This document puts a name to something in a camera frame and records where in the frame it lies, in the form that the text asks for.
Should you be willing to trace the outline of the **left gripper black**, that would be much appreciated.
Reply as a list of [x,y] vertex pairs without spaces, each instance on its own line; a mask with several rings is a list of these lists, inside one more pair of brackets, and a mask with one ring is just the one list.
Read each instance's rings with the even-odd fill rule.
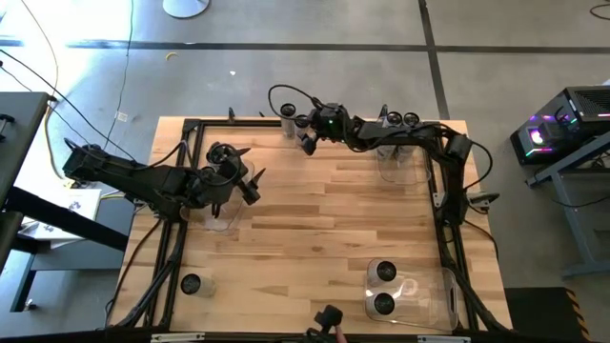
[[[241,157],[249,150],[250,148],[235,150],[234,156]],[[260,199],[258,183],[264,172],[265,169],[262,169],[257,174],[252,174],[251,169],[240,159],[225,161],[207,179],[207,195],[213,203],[225,204],[231,199],[234,189],[238,189],[242,199],[252,205]]]

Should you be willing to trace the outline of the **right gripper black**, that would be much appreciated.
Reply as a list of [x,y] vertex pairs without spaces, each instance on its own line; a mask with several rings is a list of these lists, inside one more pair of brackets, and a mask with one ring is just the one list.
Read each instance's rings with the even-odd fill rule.
[[331,140],[332,142],[343,142],[347,145],[354,145],[356,140],[356,134],[354,129],[354,121],[346,111],[343,111],[343,133],[344,136],[340,140],[334,140],[323,137],[321,132],[318,130],[318,122],[321,118],[321,109],[314,108],[308,115],[309,126],[313,130],[313,134],[309,135],[305,133],[303,135],[303,150],[307,155],[313,155],[316,150],[316,144],[319,139]]

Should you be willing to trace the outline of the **Celsius can teal band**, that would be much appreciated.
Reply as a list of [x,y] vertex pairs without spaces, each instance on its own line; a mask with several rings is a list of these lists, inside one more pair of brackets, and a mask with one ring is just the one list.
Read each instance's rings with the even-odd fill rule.
[[[390,111],[383,116],[383,128],[399,128],[402,126],[402,115],[396,111]],[[380,145],[377,149],[377,158],[379,160],[391,159],[397,150],[396,146]]]

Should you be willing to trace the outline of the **Celsius can yellow band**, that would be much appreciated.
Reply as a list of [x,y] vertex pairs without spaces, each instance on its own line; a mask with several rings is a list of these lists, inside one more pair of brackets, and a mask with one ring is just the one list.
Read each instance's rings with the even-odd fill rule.
[[392,282],[397,277],[396,265],[385,259],[373,259],[369,262],[366,271],[366,285],[379,287]]
[[388,293],[366,292],[364,309],[369,317],[387,316],[395,310],[395,307],[396,302]]

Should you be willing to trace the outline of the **clear plastic bin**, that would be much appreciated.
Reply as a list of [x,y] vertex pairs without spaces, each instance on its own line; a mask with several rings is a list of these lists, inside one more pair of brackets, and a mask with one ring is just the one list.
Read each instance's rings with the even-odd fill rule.
[[[242,160],[240,157],[229,157],[226,161]],[[242,160],[253,173],[254,166],[248,160]],[[248,204],[242,199],[238,189],[234,189],[231,199],[225,204],[213,203],[207,195],[207,179],[213,174],[216,167],[208,164],[196,172],[194,183],[191,186],[189,202],[184,203],[179,210],[179,218],[214,232],[230,231],[234,222],[238,220],[244,206]]]
[[414,186],[431,179],[430,169],[417,146],[381,146],[376,149],[380,177],[389,183]]
[[366,292],[388,293],[396,302],[391,314],[368,316],[375,321],[449,332],[458,326],[458,284],[446,268],[397,270],[394,281],[373,288],[365,276],[364,301]]

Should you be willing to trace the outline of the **white round stand base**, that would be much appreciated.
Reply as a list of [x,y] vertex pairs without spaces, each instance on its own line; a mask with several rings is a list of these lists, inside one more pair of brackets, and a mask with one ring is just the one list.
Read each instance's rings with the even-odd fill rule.
[[169,16],[187,19],[203,13],[211,0],[163,0],[162,8]]

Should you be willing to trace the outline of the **black handheld object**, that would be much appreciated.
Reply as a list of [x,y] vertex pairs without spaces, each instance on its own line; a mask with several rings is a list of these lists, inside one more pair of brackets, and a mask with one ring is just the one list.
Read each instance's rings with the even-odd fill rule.
[[303,338],[304,343],[336,343],[335,326],[341,324],[343,312],[327,305],[321,312],[317,312],[314,322],[319,329],[309,328]]

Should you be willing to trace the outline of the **white paper sheet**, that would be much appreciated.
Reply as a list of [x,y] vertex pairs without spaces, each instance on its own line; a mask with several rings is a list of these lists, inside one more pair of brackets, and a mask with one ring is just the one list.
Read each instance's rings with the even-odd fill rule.
[[[77,214],[94,219],[101,198],[99,189],[70,189],[63,195],[56,197],[59,205]],[[46,223],[35,221],[30,217],[25,217],[21,224],[21,234],[29,238],[40,241],[49,241],[51,248],[56,249],[63,245],[82,240],[82,237],[68,233],[58,227],[50,226]]]

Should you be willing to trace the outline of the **office desk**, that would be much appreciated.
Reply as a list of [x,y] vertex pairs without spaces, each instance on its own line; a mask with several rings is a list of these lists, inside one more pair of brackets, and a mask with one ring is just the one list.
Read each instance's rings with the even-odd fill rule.
[[35,256],[49,245],[19,233],[24,217],[58,227],[86,240],[123,252],[128,236],[14,185],[53,97],[45,92],[0,91],[0,271],[10,252],[30,255],[10,310],[22,312],[36,276]]

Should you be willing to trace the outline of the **black computer RGB lights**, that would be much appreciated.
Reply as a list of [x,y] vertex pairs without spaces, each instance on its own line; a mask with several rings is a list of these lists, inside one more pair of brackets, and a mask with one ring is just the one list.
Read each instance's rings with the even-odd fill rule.
[[510,140],[521,166],[554,163],[610,131],[610,86],[567,87]]

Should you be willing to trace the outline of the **grey metal stand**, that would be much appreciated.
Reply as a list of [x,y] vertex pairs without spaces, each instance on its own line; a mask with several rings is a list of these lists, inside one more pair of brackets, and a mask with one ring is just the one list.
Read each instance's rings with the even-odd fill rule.
[[555,193],[551,200],[565,214],[580,257],[562,276],[610,273],[610,132],[526,179],[530,188],[546,182]]

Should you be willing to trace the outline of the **black case hazard stripes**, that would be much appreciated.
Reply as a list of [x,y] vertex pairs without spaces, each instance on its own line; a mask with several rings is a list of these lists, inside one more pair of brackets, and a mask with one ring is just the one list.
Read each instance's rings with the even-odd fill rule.
[[564,287],[505,288],[514,329],[521,334],[592,340],[576,293]]

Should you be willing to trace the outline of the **black metal table frame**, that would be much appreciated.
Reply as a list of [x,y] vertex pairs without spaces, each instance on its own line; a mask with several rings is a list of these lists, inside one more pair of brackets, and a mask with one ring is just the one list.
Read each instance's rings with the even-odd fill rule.
[[440,263],[427,183],[384,181],[376,155],[322,141],[305,154],[272,118],[194,120],[192,146],[213,142],[250,148],[260,199],[245,206],[230,231],[187,229],[179,274],[214,280],[209,298],[177,293],[170,329],[175,332],[300,333],[318,311],[334,305],[346,333],[404,333],[405,327],[371,320],[364,311],[368,263],[392,258],[401,267]]

